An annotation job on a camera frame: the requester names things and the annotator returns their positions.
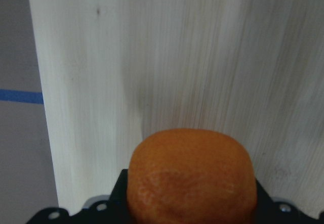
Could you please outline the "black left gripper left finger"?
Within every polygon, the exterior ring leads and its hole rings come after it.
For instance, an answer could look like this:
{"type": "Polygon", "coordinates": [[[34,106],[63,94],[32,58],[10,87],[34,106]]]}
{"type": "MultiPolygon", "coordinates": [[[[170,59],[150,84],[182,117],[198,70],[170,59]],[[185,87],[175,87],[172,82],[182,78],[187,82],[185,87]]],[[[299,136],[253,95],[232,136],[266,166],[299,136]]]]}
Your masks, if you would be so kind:
{"type": "Polygon", "coordinates": [[[109,218],[130,218],[127,204],[128,170],[123,169],[107,201],[109,218]]]}

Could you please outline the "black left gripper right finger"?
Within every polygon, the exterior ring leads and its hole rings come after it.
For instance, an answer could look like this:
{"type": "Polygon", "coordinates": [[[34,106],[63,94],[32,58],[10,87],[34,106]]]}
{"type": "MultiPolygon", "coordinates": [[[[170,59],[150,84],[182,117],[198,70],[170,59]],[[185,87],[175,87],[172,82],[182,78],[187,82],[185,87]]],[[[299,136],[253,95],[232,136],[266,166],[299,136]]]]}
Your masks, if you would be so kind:
{"type": "Polygon", "coordinates": [[[270,198],[265,189],[261,186],[258,180],[256,180],[257,186],[257,206],[256,216],[269,216],[273,208],[273,200],[270,198]]]}

